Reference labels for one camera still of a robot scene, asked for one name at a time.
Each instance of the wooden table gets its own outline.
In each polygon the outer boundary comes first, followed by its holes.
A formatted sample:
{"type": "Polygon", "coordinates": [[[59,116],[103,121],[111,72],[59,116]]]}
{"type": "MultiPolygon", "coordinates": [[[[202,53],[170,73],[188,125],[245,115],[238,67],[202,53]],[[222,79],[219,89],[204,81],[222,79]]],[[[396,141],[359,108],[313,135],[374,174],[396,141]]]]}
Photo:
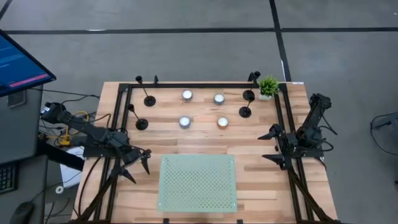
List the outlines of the wooden table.
{"type": "MultiPolygon", "coordinates": [[[[113,113],[119,83],[106,82],[98,106],[97,118],[113,113]]],[[[310,107],[303,84],[288,83],[290,104],[295,126],[299,127],[307,116],[310,107]]],[[[242,118],[238,114],[240,107],[247,104],[242,98],[244,89],[191,89],[193,100],[182,101],[183,88],[150,88],[148,94],[156,97],[156,105],[146,107],[143,103],[145,94],[135,88],[131,102],[138,116],[149,121],[149,127],[138,131],[136,118],[129,113],[127,130],[130,143],[152,150],[149,159],[150,175],[147,175],[141,163],[129,167],[130,173],[137,180],[134,185],[125,177],[118,179],[113,223],[162,223],[169,218],[171,223],[294,223],[294,210],[286,171],[279,169],[273,162],[261,157],[263,154],[275,154],[275,140],[257,140],[266,134],[270,126],[277,123],[275,101],[255,100],[251,103],[252,115],[242,118]],[[213,103],[215,93],[224,93],[225,103],[221,106],[213,103]],[[189,129],[181,129],[178,119],[181,115],[193,118],[189,129]],[[229,119],[229,126],[220,129],[216,125],[218,117],[229,119]],[[238,196],[237,213],[162,213],[157,211],[159,191],[160,157],[162,154],[233,154],[236,161],[236,188],[238,196]]],[[[121,106],[124,107],[123,95],[121,106]]],[[[285,113],[284,101],[281,100],[285,113]]],[[[123,110],[120,110],[119,125],[123,110]]],[[[105,126],[106,121],[96,122],[105,126]]],[[[85,162],[81,183],[93,165],[95,158],[85,162]]],[[[93,170],[83,194],[82,210],[88,206],[98,191],[104,159],[93,170]]],[[[303,159],[308,189],[326,214],[336,218],[335,207],[329,188],[325,168],[315,159],[303,159]]],[[[301,194],[300,207],[306,218],[305,206],[301,194]]],[[[103,200],[101,218],[105,217],[108,195],[103,200]]]]}

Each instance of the white paper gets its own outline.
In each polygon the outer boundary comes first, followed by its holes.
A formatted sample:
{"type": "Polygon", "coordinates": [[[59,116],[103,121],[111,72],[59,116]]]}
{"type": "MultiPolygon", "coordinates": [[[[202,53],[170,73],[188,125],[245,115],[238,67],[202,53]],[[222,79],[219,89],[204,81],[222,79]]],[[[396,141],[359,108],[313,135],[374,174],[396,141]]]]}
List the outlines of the white paper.
{"type": "MultiPolygon", "coordinates": [[[[76,155],[76,156],[84,159],[83,151],[84,151],[84,147],[80,146],[80,147],[74,147],[72,149],[67,150],[67,153],[76,155]]],[[[69,188],[71,186],[74,186],[74,185],[80,183],[81,173],[77,175],[77,173],[79,173],[80,171],[72,169],[70,167],[67,167],[63,164],[60,164],[60,168],[61,168],[62,182],[64,182],[63,187],[69,188]]]]}

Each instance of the white candle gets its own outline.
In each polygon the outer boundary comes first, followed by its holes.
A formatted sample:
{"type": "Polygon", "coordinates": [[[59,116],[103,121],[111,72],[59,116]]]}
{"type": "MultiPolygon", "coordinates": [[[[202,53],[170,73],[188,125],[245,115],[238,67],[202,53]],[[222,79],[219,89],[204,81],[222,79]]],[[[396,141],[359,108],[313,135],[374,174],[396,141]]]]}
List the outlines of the white candle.
{"type": "Polygon", "coordinates": [[[214,103],[217,105],[222,105],[224,103],[224,95],[222,95],[221,93],[216,94],[214,96],[214,103]]]}
{"type": "Polygon", "coordinates": [[[220,128],[225,128],[225,127],[227,127],[227,125],[228,125],[228,119],[225,118],[225,117],[220,117],[220,118],[218,118],[217,125],[218,125],[220,128]]]}
{"type": "Polygon", "coordinates": [[[190,118],[189,117],[187,117],[187,116],[182,116],[181,118],[180,118],[180,127],[181,128],[189,128],[189,126],[190,126],[190,124],[191,124],[191,120],[190,120],[190,118]]]}
{"type": "Polygon", "coordinates": [[[182,98],[184,99],[184,100],[187,100],[187,101],[189,101],[189,100],[191,100],[192,99],[192,92],[190,91],[190,90],[184,90],[183,92],[182,92],[182,98]]]}

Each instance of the monitor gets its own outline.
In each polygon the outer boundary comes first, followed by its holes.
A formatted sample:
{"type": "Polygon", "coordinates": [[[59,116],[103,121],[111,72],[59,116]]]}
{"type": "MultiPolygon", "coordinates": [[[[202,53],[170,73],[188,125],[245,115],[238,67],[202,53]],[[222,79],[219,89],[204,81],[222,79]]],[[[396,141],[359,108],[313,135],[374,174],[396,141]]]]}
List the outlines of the monitor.
{"type": "Polygon", "coordinates": [[[55,79],[54,74],[0,30],[0,97],[55,79]]]}

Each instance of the green perforated board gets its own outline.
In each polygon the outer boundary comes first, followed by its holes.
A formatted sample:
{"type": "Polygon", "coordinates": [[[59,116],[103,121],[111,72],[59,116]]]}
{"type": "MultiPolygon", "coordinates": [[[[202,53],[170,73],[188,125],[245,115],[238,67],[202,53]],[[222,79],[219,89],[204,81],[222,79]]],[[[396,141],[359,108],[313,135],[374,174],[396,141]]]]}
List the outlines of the green perforated board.
{"type": "Polygon", "coordinates": [[[163,155],[160,212],[237,212],[233,155],[163,155]]]}

